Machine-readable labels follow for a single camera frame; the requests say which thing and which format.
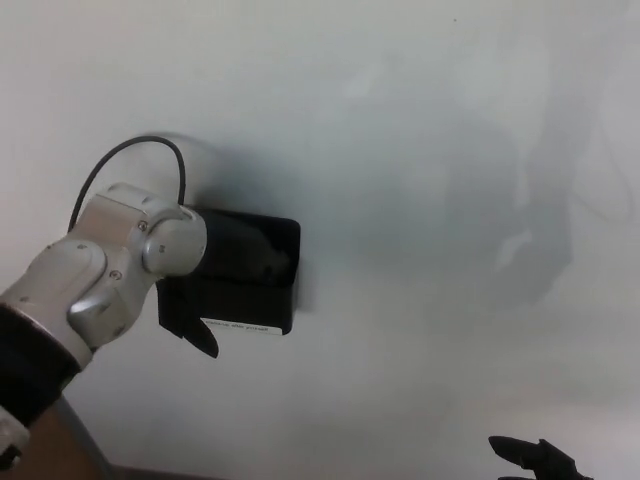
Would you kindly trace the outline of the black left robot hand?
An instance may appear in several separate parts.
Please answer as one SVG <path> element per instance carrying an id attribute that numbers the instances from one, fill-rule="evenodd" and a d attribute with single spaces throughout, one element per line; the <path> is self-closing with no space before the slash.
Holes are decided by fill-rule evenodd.
<path id="1" fill-rule="evenodd" d="M 156 283 L 159 324 L 211 358 L 214 326 L 287 335 L 297 302 L 301 226 L 292 219 L 198 208 L 207 244 L 195 271 Z"/>

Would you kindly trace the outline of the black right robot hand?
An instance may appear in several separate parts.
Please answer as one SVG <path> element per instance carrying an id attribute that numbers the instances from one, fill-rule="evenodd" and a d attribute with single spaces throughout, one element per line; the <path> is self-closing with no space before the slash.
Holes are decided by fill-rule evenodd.
<path id="1" fill-rule="evenodd" d="M 544 439 L 533 443 L 494 435 L 488 441 L 497 456 L 522 470 L 532 471 L 535 479 L 588 479 L 578 471 L 572 457 Z"/>

